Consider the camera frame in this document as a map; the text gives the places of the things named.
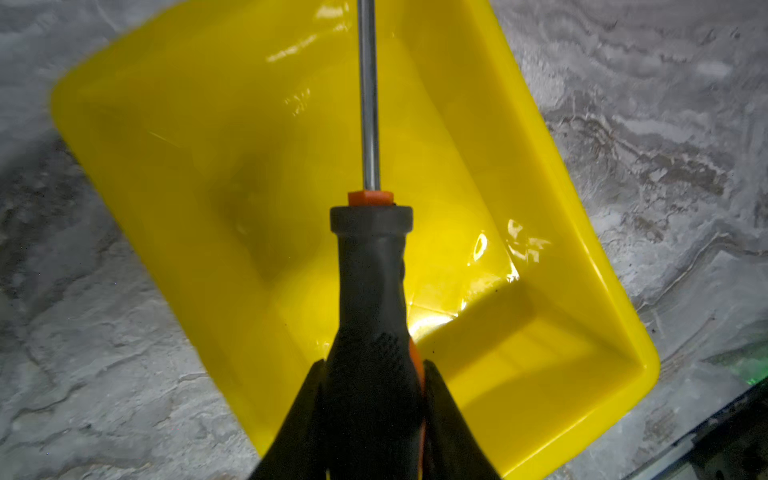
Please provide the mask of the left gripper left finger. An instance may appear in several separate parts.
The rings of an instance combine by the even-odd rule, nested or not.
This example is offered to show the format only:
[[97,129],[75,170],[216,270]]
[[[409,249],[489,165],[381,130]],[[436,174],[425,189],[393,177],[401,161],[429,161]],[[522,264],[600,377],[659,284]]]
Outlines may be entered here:
[[249,480],[326,478],[319,406],[324,374],[324,360],[311,366],[274,442]]

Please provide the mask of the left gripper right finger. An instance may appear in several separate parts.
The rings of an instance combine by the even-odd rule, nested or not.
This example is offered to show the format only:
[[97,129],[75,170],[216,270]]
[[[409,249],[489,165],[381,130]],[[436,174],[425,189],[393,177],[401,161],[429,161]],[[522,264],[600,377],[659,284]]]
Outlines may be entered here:
[[481,450],[437,366],[424,361],[423,479],[494,479],[500,476]]

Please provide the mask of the black orange screwdriver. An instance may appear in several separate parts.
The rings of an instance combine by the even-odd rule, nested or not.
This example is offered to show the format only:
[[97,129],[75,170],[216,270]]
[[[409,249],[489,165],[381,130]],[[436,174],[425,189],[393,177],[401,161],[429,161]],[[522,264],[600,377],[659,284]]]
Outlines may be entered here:
[[331,210],[340,308],[323,386],[328,469],[334,479],[416,479],[423,387],[403,287],[413,211],[381,188],[374,2],[358,2],[357,17],[363,187]]

